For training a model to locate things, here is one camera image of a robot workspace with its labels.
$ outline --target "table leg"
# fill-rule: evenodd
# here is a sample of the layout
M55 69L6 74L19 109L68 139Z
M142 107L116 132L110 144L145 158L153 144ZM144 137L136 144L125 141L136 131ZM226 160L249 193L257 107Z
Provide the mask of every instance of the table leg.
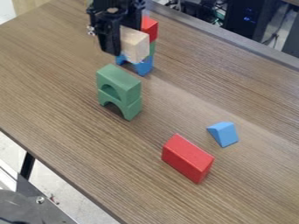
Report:
M21 176L23 176L25 179L29 179L31 176L31 172L34 166L35 158L29 153L26 153L26 156L24 158L24 162L21 169Z

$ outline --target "table edge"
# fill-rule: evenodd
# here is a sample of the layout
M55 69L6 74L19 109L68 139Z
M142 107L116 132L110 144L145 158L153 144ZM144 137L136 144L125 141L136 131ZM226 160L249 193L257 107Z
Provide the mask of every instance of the table edge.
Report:
M196 17L189 16L156 2L149 4L149 10L154 11L161 16L175 20L181 24L188 25L191 28L201 31L210 37L222 40L230 45L237 46L241 49L247 50L265 59L272 60L275 63L299 72L298 58L288 55L285 52L280 52L249 38L244 38L239 34L233 33L226 29L219 29L218 26L206 23L205 21Z

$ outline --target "green rectangular block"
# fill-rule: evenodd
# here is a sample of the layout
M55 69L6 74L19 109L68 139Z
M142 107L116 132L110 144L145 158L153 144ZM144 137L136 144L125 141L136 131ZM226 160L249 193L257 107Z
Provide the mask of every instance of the green rectangular block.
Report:
M112 102L128 121L142 110L142 85L137 78L111 64L98 70L96 78L101 106Z
M156 52L156 41L153 41L149 44L149 56L154 56Z

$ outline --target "red block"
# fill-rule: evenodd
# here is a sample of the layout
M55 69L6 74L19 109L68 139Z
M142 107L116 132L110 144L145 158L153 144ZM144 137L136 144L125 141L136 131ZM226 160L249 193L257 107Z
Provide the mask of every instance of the red block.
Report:
M142 22L142 32L149 34L149 42L157 38L158 22L150 17L144 16Z
M198 184L210 171L214 157L175 134L164 145L162 160Z

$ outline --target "wooden block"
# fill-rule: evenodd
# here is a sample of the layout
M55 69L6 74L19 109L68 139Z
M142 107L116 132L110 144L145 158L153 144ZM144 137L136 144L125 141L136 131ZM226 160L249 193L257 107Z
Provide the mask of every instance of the wooden block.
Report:
M214 157L175 134L164 145L162 160L198 184L210 171Z
M120 56L115 57L115 63L118 66L122 66L127 61L128 60L127 60L126 56L124 56L123 54L121 54ZM135 71L140 76L147 75L153 69L153 64L154 64L154 57L153 56L149 56L149 57L145 58L140 63L132 63Z
M149 56L154 56L156 52L156 41L153 41L149 44Z
M148 16L143 16L142 31L149 34L149 42L156 40L158 35L158 22Z
M207 130L222 148L239 142L233 122L218 122L207 127Z
M98 99L101 106L116 105L124 118L132 120L142 109L141 82L114 65L97 71Z
M150 55L150 35L121 26L122 54L129 62L139 63Z

